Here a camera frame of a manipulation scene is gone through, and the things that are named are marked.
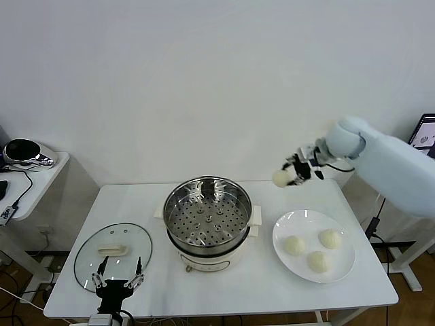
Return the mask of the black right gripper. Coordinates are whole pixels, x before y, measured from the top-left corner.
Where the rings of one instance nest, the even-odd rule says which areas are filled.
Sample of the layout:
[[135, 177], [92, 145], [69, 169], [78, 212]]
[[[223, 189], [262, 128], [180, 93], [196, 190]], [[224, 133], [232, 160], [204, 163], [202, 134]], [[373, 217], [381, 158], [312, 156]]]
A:
[[293, 180], [287, 182], [287, 186], [299, 186], [311, 178], [311, 167], [309, 163], [302, 162], [297, 154], [287, 157], [281, 170], [287, 170], [291, 166], [293, 166], [296, 176]]

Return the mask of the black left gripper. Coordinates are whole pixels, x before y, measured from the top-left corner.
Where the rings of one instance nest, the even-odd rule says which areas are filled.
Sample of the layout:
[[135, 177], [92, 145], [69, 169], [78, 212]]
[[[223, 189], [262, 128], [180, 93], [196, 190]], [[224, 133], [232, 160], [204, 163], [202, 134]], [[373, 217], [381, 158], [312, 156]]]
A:
[[134, 277], [127, 280], [103, 279], [109, 257], [106, 256], [99, 264], [97, 271], [92, 273], [91, 279], [96, 289], [96, 295], [101, 299], [97, 311], [101, 314], [115, 314], [122, 309], [125, 299], [132, 296], [132, 289], [137, 289], [144, 281], [143, 265], [141, 256], [138, 257]]

